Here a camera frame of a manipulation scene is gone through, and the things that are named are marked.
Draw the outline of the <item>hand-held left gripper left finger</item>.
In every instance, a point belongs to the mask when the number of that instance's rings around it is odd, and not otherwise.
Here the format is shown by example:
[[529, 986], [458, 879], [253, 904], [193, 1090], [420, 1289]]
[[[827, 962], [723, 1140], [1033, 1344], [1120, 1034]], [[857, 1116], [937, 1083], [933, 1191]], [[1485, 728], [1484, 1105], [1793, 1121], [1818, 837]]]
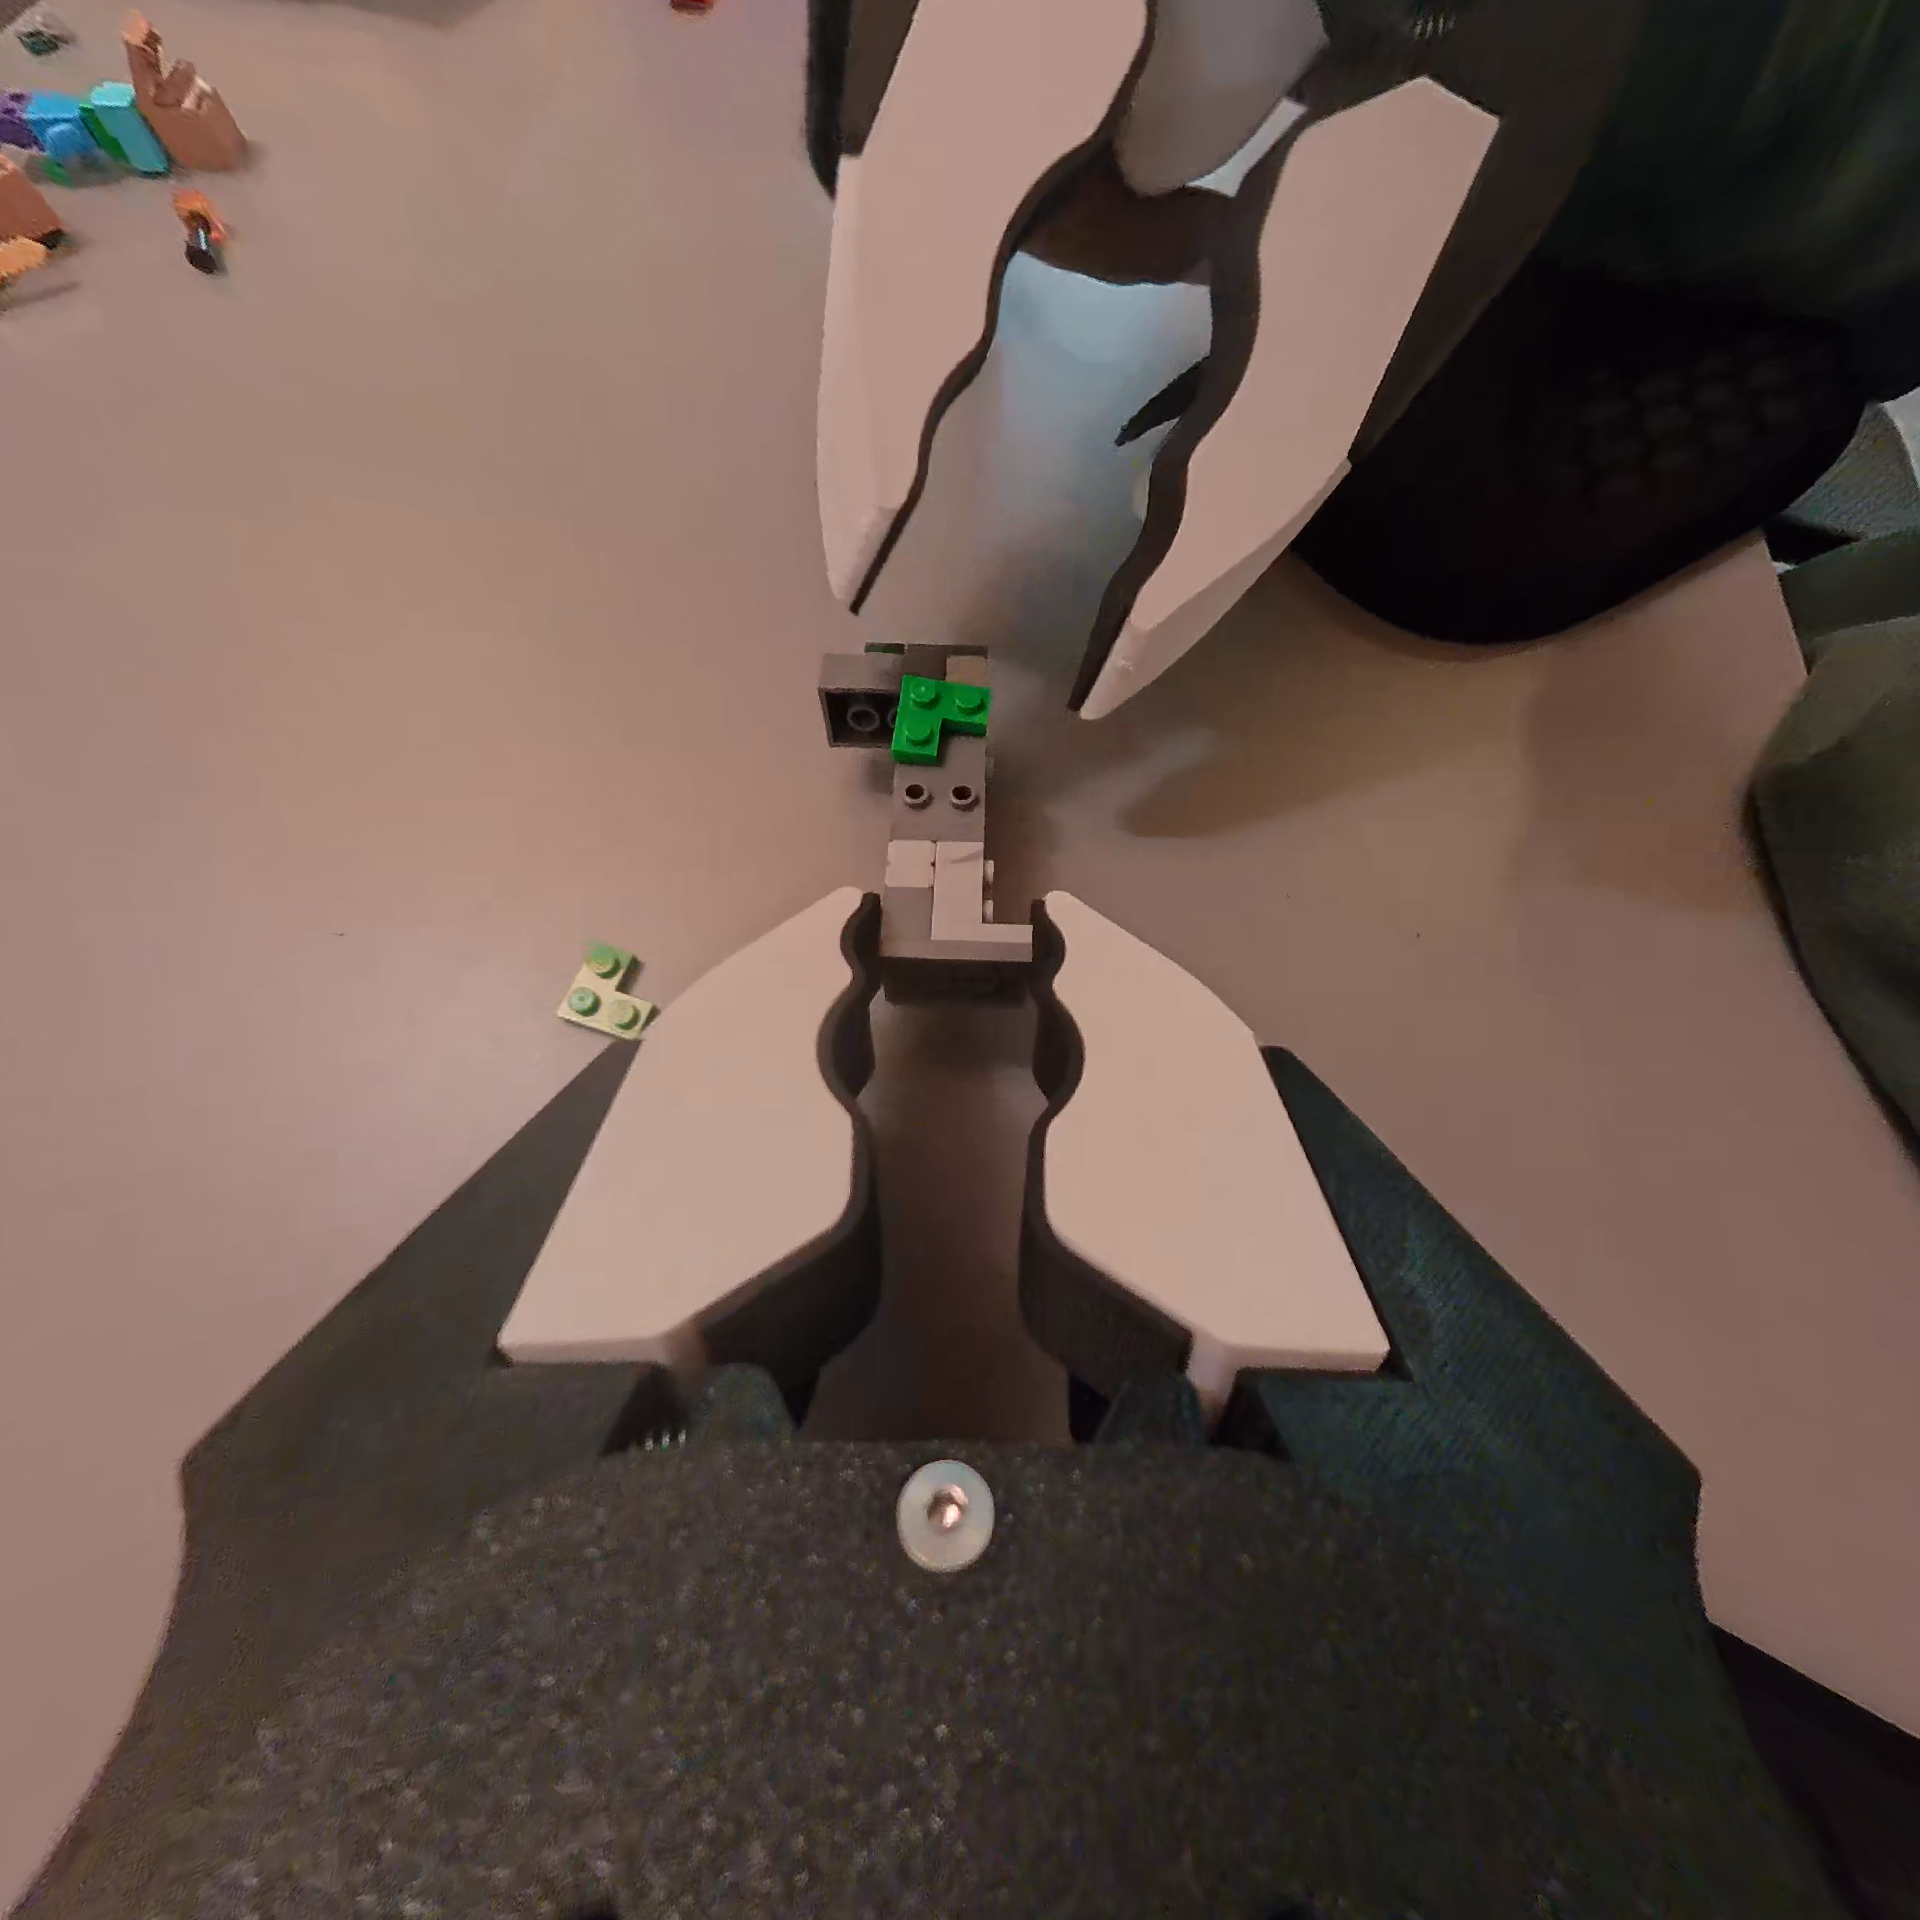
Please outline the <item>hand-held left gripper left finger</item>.
[[497, 1341], [512, 1363], [818, 1372], [881, 1284], [881, 901], [837, 890], [638, 1045]]

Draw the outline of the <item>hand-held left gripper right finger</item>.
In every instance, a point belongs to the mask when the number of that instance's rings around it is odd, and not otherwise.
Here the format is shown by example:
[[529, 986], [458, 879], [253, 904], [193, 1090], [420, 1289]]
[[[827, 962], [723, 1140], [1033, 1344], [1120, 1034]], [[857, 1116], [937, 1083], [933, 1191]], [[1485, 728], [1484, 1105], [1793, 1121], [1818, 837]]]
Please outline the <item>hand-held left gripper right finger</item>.
[[1081, 1383], [1372, 1377], [1388, 1332], [1253, 1029], [1073, 893], [1033, 912], [1022, 1315]]

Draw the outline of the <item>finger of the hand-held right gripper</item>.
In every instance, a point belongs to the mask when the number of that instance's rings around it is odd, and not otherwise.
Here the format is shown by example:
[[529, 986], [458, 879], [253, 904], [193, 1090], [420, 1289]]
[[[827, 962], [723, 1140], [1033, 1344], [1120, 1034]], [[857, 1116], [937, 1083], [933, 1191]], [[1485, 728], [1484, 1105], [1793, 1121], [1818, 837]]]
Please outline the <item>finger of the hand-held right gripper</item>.
[[1211, 269], [1211, 337], [1145, 475], [1074, 709], [1116, 714], [1286, 552], [1352, 467], [1497, 120], [1436, 80], [1307, 117], [1248, 173]]
[[856, 5], [822, 308], [818, 514], [859, 611], [980, 370], [1017, 239], [1118, 124], [1142, 2]]

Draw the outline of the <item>pile of colourful brick figures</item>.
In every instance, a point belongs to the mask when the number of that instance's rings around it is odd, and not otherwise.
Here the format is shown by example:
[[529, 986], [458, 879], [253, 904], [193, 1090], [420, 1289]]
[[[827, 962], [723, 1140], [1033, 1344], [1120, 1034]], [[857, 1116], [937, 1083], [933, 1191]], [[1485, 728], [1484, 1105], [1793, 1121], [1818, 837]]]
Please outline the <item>pile of colourful brick figures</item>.
[[232, 235], [206, 179], [245, 172], [250, 140], [221, 91], [193, 63], [171, 58], [145, 13], [129, 13], [120, 41], [124, 79], [2, 88], [6, 298], [75, 247], [61, 195], [133, 181], [166, 188], [189, 269], [229, 274]]

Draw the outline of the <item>bright green corner plate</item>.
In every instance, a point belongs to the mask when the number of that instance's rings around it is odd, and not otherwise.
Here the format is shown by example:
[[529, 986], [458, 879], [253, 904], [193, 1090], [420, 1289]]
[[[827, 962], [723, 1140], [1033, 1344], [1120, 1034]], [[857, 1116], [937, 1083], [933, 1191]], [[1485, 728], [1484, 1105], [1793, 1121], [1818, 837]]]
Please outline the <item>bright green corner plate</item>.
[[636, 995], [641, 959], [614, 944], [589, 944], [558, 1004], [558, 1019], [611, 1041], [638, 1043], [658, 1008]]
[[896, 695], [892, 757], [936, 764], [948, 736], [984, 738], [993, 720], [993, 689], [960, 680], [902, 674]]

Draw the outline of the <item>grey white brick column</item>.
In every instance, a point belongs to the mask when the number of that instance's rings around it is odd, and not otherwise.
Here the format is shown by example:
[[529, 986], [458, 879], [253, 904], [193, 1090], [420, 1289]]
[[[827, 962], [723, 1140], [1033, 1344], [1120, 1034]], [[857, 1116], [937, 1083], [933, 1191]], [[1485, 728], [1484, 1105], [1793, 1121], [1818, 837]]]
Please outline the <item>grey white brick column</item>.
[[930, 764], [899, 762], [881, 887], [881, 991], [896, 1005], [1026, 996], [1036, 936], [1000, 922], [990, 849], [993, 748], [946, 736]]

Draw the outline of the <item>black quilted wrist rest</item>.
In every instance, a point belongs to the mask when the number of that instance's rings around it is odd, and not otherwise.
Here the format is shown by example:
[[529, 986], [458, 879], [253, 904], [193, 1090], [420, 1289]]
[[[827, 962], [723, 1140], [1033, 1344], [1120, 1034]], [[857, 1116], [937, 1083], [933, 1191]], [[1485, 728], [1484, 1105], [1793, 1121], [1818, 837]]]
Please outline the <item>black quilted wrist rest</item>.
[[1832, 322], [1533, 261], [1290, 556], [1418, 639], [1548, 640], [1758, 532], [1865, 407]]

